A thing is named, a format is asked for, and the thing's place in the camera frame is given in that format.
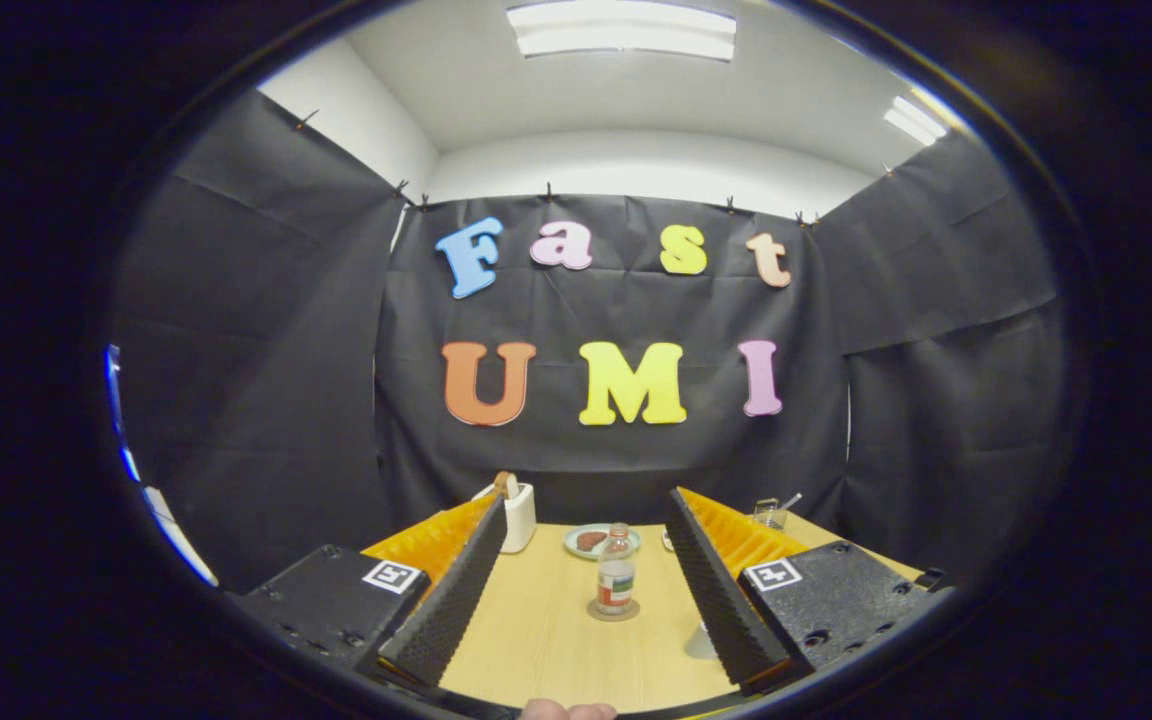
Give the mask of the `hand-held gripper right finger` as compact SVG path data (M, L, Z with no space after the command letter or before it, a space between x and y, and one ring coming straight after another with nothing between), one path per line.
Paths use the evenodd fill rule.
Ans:
M669 492L666 529L723 673L748 696L858 655L934 594L858 544L809 548L690 488Z

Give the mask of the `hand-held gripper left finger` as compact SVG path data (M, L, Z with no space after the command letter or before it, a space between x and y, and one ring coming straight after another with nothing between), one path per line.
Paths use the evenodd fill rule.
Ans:
M311 660L434 691L507 533L503 497L472 498L371 544L324 544L230 601Z

